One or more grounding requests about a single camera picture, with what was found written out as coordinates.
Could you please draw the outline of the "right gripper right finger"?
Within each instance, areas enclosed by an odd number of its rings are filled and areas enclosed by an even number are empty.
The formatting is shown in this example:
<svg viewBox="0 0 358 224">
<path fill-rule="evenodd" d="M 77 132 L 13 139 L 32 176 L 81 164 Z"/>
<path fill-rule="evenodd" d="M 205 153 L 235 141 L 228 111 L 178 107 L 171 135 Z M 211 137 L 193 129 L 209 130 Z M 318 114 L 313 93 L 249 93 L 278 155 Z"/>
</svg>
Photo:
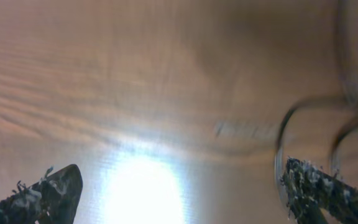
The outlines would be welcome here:
<svg viewBox="0 0 358 224">
<path fill-rule="evenodd" d="M 280 187 L 295 223 L 326 223 L 323 210 L 340 223 L 358 223 L 358 190 L 309 162 L 288 158 Z"/>
</svg>

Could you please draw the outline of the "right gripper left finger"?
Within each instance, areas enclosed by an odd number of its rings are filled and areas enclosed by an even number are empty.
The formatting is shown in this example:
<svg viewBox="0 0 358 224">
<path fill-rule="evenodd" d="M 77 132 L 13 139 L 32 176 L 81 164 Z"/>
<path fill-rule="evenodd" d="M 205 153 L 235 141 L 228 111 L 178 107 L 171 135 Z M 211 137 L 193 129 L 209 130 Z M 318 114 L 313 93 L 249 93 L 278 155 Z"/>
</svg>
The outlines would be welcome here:
<svg viewBox="0 0 358 224">
<path fill-rule="evenodd" d="M 80 169 L 70 164 L 52 171 L 31 186 L 19 181 L 12 195 L 0 201 L 0 223 L 74 223 L 83 190 Z"/>
</svg>

